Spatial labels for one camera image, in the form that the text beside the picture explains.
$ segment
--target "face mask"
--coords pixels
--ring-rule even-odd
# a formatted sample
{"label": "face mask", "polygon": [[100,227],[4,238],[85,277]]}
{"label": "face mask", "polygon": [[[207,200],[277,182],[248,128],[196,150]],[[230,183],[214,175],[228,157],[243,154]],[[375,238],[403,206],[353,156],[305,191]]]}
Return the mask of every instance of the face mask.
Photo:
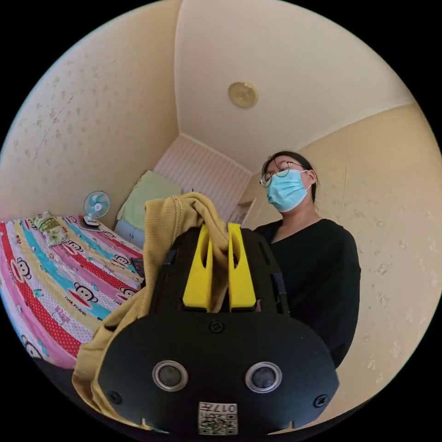
{"label": "face mask", "polygon": [[273,175],[267,188],[267,201],[278,212],[288,212],[297,207],[307,195],[307,190],[301,181],[301,172],[307,170],[290,169],[286,176]]}

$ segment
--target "black hair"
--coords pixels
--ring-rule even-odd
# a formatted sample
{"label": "black hair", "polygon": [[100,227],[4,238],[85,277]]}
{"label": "black hair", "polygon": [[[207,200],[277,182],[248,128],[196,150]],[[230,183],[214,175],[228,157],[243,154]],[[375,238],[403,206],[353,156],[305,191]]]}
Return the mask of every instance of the black hair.
{"label": "black hair", "polygon": [[[264,176],[264,174],[267,172],[267,168],[268,168],[269,164],[272,161],[274,161],[276,158],[278,158],[278,157],[290,157],[290,158],[293,158],[295,161],[298,161],[298,163],[305,170],[312,170],[312,171],[314,171],[313,166],[310,164],[310,162],[305,157],[303,157],[301,154],[299,154],[297,152],[292,152],[292,151],[281,151],[281,152],[274,153],[271,157],[269,157],[267,159],[267,161],[262,166],[261,175]],[[314,183],[312,185],[312,199],[313,199],[313,202],[316,199],[316,183]]]}

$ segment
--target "bed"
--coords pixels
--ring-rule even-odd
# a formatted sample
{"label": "bed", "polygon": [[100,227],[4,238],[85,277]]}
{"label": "bed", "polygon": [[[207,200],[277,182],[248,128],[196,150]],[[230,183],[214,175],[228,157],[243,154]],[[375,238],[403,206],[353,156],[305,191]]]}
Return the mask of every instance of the bed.
{"label": "bed", "polygon": [[0,294],[32,357],[72,369],[82,343],[142,286],[131,258],[138,247],[80,216],[56,217],[69,240],[49,247],[30,219],[0,222]]}

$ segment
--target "round ceiling lamp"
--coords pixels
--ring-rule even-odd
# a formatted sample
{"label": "round ceiling lamp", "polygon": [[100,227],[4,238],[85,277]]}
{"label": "round ceiling lamp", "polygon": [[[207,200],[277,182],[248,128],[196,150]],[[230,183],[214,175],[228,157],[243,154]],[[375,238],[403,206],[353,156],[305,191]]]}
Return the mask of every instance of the round ceiling lamp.
{"label": "round ceiling lamp", "polygon": [[229,87],[229,97],[238,107],[252,107],[258,101],[258,92],[250,83],[237,81]]}

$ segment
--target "screw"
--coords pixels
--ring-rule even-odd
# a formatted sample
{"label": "screw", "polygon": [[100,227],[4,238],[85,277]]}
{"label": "screw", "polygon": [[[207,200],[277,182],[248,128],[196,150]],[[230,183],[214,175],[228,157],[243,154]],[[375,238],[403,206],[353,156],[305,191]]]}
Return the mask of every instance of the screw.
{"label": "screw", "polygon": [[328,402],[328,395],[319,395],[313,402],[316,408],[323,407]]}
{"label": "screw", "polygon": [[120,405],[123,402],[123,398],[116,391],[110,391],[108,396],[109,400],[115,405]]}
{"label": "screw", "polygon": [[209,324],[209,329],[212,333],[222,333],[224,331],[224,324],[218,319],[215,319]]}

